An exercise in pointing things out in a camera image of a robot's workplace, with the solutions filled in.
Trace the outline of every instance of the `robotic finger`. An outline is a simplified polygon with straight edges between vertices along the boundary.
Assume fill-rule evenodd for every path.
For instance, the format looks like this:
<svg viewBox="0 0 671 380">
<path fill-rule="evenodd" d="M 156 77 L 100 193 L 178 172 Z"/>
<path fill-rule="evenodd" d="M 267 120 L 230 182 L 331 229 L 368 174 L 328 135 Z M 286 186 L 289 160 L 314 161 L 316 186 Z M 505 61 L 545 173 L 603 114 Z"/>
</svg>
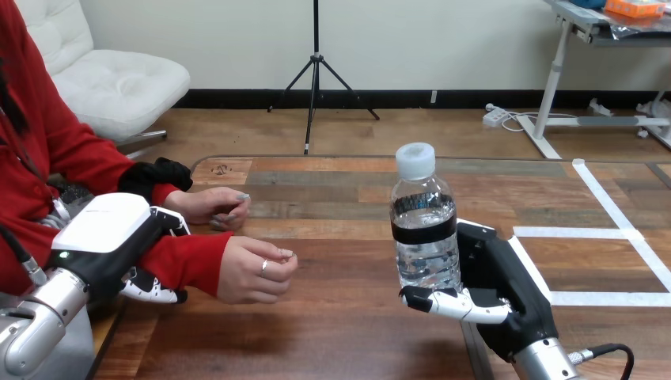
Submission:
<svg viewBox="0 0 671 380">
<path fill-rule="evenodd" d="M 487 298 L 490 298 L 492 293 L 495 294 L 494 291 L 485 289 L 473 289 L 473 291 Z M 400 291 L 400 297 L 404 305 L 415 310 L 486 325 L 499 325 L 513 312 L 506 304 L 506 300 L 498 298 L 488 304 L 478 302 L 483 306 L 476 305 L 468 288 L 457 293 L 452 288 L 432 291 L 424 287 L 404 287 Z"/>
</svg>

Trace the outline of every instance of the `power strip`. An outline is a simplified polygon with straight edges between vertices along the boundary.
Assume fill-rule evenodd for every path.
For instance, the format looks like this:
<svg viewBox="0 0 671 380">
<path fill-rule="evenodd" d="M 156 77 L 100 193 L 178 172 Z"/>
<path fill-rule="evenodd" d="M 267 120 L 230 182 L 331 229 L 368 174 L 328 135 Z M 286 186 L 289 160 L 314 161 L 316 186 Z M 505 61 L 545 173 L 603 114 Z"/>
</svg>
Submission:
<svg viewBox="0 0 671 380">
<path fill-rule="evenodd" d="M 483 124 L 489 127 L 500 127 L 507 118 L 508 112 L 497 107 L 483 116 Z"/>
</svg>

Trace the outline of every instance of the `woman's hand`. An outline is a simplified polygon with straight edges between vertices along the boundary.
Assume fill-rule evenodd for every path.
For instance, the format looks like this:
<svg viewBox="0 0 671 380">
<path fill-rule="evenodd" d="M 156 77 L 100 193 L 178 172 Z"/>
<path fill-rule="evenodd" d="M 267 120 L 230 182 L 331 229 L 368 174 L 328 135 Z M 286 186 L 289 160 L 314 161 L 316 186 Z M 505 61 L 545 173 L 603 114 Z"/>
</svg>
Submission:
<svg viewBox="0 0 671 380">
<path fill-rule="evenodd" d="M 298 258 L 291 251 L 265 241 L 233 236 L 224 250 L 217 298 L 230 305 L 276 303 L 289 290 L 297 268 Z"/>
<path fill-rule="evenodd" d="M 179 212 L 192 224 L 210 223 L 219 230 L 238 230 L 249 214 L 252 201 L 231 188 L 208 188 L 201 192 L 171 192 L 164 207 Z"/>
</svg>

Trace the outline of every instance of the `wooden table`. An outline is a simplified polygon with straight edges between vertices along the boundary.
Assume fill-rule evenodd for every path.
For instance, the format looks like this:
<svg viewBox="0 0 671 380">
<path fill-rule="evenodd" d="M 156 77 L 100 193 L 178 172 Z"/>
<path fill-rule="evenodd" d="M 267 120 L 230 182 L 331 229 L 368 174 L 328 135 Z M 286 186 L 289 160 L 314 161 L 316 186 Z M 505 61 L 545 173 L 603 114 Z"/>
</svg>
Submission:
<svg viewBox="0 0 671 380">
<path fill-rule="evenodd" d="M 668 266 L 671 190 L 650 168 L 669 167 L 587 168 Z M 438 172 L 459 216 L 502 237 L 516 226 L 617 228 L 570 162 L 439 159 Z M 491 371 L 469 358 L 457 321 L 397 298 L 392 158 L 216 157 L 200 161 L 193 179 L 193 191 L 225 185 L 251 194 L 241 234 L 298 254 L 291 291 L 275 306 L 226 306 L 195 290 L 182 306 L 130 302 L 96 379 L 472 379 Z M 628 240 L 520 241 L 551 291 L 668 293 Z M 671 373 L 670 309 L 553 309 L 567 350 L 625 343 L 636 354 L 634 379 Z M 515 378 L 490 352 L 489 360 L 494 378 Z M 580 370 L 613 379 L 623 366 L 612 355 Z"/>
</svg>

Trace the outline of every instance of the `black tripod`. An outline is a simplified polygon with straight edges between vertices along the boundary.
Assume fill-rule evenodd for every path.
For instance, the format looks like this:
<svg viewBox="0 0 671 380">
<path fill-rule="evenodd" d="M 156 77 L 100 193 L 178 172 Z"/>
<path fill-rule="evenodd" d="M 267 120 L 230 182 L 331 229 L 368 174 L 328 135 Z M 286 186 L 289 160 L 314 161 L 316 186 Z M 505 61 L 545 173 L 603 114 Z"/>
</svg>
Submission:
<svg viewBox="0 0 671 380">
<path fill-rule="evenodd" d="M 350 92 L 350 94 L 357 100 L 359 105 L 361 105 L 363 108 L 368 109 L 368 112 L 370 112 L 371 115 L 375 117 L 375 120 L 379 120 L 380 116 L 373 111 L 370 107 L 366 106 L 363 101 L 361 100 L 361 97 L 354 91 L 339 75 L 336 73 L 329 65 L 326 63 L 324 60 L 324 56 L 319 54 L 319 0 L 313 0 L 313 12 L 314 12 L 314 43 L 315 43 L 315 54 L 310 56 L 310 60 L 305 67 L 303 67 L 303 70 L 301 70 L 300 73 L 294 78 L 294 80 L 289 84 L 289 87 L 286 87 L 284 92 L 282 93 L 282 96 L 279 98 L 277 103 L 275 103 L 275 106 L 270 106 L 268 108 L 268 112 L 271 112 L 273 108 L 277 108 L 281 103 L 282 100 L 284 100 L 284 97 L 286 96 L 286 93 L 289 92 L 291 87 L 293 87 L 296 82 L 298 82 L 298 79 L 303 76 L 303 74 L 308 70 L 308 67 L 310 65 L 314 65 L 314 71 L 313 71 L 313 87 L 312 87 L 312 92 L 310 93 L 310 111 L 308 113 L 308 131 L 305 134 L 305 152 L 304 154 L 308 153 L 309 150 L 309 144 L 310 144 L 310 128 L 313 125 L 313 117 L 314 117 L 314 109 L 317 108 L 316 102 L 317 102 L 317 97 L 319 96 L 319 64 L 322 63 L 329 71 L 331 71 L 331 74 L 340 81 L 340 83 L 345 86 L 347 91 Z"/>
</svg>

